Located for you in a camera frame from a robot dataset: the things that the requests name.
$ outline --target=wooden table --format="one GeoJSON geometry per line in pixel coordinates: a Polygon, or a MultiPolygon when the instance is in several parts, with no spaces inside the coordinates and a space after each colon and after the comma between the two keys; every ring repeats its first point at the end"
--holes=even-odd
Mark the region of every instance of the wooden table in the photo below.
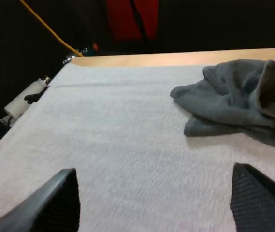
{"type": "Polygon", "coordinates": [[[216,64],[234,59],[275,60],[275,48],[212,52],[184,52],[121,56],[78,57],[72,63],[81,66],[173,66],[216,64]]]}

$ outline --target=textured rubber pad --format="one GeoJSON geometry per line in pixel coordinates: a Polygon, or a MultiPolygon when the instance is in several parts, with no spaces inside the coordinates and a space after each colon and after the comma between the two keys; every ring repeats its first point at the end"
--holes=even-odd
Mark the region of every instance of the textured rubber pad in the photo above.
{"type": "Polygon", "coordinates": [[[235,164],[230,207],[238,232],[275,232],[275,182],[251,165],[235,164]]]}
{"type": "Polygon", "coordinates": [[[75,169],[64,169],[0,218],[0,232],[77,232],[80,201],[75,169]]]}

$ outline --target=towel fold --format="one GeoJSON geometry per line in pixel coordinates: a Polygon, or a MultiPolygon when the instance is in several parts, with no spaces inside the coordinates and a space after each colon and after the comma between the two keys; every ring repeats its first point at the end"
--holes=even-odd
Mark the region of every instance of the towel fold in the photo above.
{"type": "Polygon", "coordinates": [[[171,97],[193,114],[184,134],[243,132],[275,147],[275,61],[234,60],[203,68],[204,79],[171,97]]]}

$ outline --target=red object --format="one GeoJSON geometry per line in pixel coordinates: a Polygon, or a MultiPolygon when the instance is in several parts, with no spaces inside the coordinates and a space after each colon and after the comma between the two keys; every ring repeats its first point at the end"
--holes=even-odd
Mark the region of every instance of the red object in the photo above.
{"type": "MultiPolygon", "coordinates": [[[[155,39],[158,31],[159,0],[135,0],[149,39],[155,39]]],[[[130,0],[106,0],[109,26],[116,41],[140,40],[141,33],[134,20],[130,0]]]]}

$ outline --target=white towel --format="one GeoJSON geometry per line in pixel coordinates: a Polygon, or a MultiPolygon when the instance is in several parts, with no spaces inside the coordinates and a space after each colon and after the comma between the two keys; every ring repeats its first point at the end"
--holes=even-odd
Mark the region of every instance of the white towel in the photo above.
{"type": "Polygon", "coordinates": [[[170,97],[202,66],[66,65],[0,141],[0,216],[63,168],[77,169],[81,232],[232,232],[231,177],[275,181],[275,148],[243,134],[186,138],[170,97]]]}

